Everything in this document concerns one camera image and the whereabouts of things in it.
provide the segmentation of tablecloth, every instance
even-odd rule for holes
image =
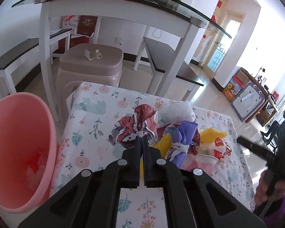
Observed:
[[[121,145],[112,146],[108,140],[114,124],[123,116],[133,115],[135,107],[148,104],[158,111],[159,126],[169,122],[165,107],[173,101],[145,93],[117,87],[83,82],[72,94],[71,110],[63,133],[52,180],[52,196],[80,171],[87,168],[93,172],[105,169],[120,159],[125,150]],[[216,128],[226,131],[224,141],[232,149],[229,158],[221,160],[207,172],[223,188],[250,210],[254,208],[253,185],[246,158],[229,116],[194,107],[198,130]],[[194,157],[188,154],[181,168],[190,168]],[[166,211],[163,190],[122,189],[120,194],[116,227],[166,227]]]

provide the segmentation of pink trash can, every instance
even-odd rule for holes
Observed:
[[[0,100],[0,208],[25,213],[49,197],[57,138],[47,105],[31,93]]]

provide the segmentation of electrical socket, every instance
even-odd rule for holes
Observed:
[[[117,37],[117,38],[115,39],[115,43],[116,43],[116,44],[119,44],[119,45],[122,45],[122,43],[123,43],[123,38]]]

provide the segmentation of cable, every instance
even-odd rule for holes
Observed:
[[[155,31],[156,31],[157,29],[158,29],[158,28],[155,28],[154,32],[152,33],[152,36],[153,36],[153,37],[155,37],[155,36],[154,36],[154,33],[155,33]],[[161,38],[161,35],[162,35],[162,34],[161,34],[161,31],[162,31],[162,30],[160,30],[160,37],[159,37],[159,38],[158,38],[158,37],[155,37],[156,39],[160,39],[160,38]]]

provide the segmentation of door with glass panel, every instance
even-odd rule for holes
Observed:
[[[209,50],[209,54],[206,57],[206,61],[203,64],[203,70],[212,79],[217,72],[220,64],[222,63],[224,56],[230,48],[232,41],[234,40],[239,27],[241,25],[242,18],[230,15],[226,23],[226,32],[229,33],[232,39],[217,35],[214,39],[213,46]]]

